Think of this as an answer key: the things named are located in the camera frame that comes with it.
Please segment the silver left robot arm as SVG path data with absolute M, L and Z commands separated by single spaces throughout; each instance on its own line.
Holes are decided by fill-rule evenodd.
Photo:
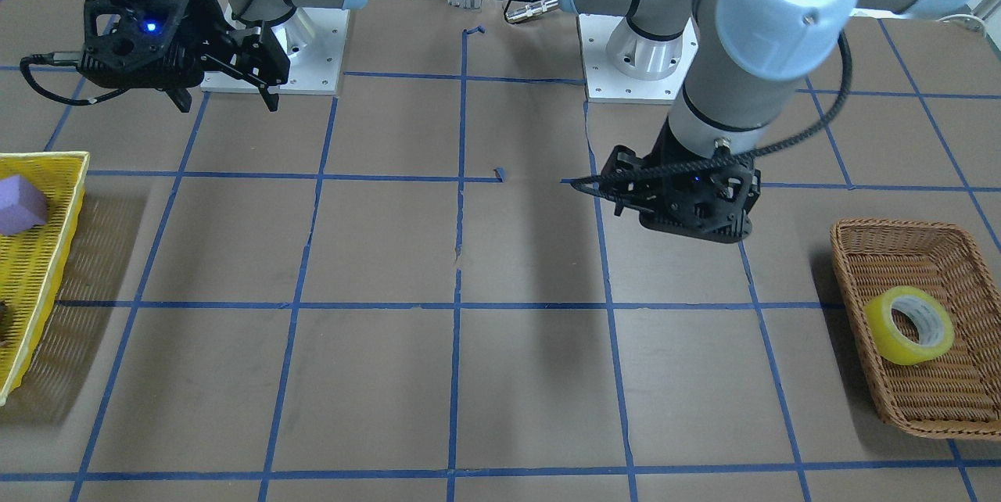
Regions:
M 969 0 L 560 0 L 565 13 L 621 16 L 636 38 L 675 50 L 688 24 L 697 49 L 646 156 L 616 146 L 599 174 L 572 179 L 636 210 L 648 230 L 743 241 L 760 195 L 755 159 L 811 138 L 847 100 L 844 32 L 857 9 L 938 18 Z

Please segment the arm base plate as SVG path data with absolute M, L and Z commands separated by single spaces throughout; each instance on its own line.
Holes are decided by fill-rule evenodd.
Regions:
M 666 41 L 643 38 L 612 15 L 580 14 L 578 29 L 590 103 L 671 106 L 698 50 L 691 21 Z

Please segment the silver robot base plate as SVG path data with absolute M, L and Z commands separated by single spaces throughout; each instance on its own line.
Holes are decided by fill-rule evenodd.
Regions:
M 345 9 L 298 8 L 264 36 L 265 56 L 281 49 L 289 61 L 287 81 L 272 95 L 336 95 L 353 13 Z

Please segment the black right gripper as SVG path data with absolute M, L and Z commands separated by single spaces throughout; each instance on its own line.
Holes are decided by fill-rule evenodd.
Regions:
M 260 90 L 269 113 L 278 111 L 280 85 L 289 81 L 291 63 L 268 25 L 258 23 L 212 36 L 200 49 L 199 63 L 206 72 L 221 72 Z M 164 88 L 162 92 L 179 113 L 189 113 L 190 88 Z

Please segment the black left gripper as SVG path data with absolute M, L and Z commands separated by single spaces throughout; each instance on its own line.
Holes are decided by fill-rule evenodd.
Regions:
M 753 163 L 736 163 L 641 181 L 579 177 L 569 185 L 594 198 L 622 198 L 615 216 L 636 210 L 647 230 L 735 243 L 753 231 L 748 213 L 759 198 L 760 181 L 761 171 Z

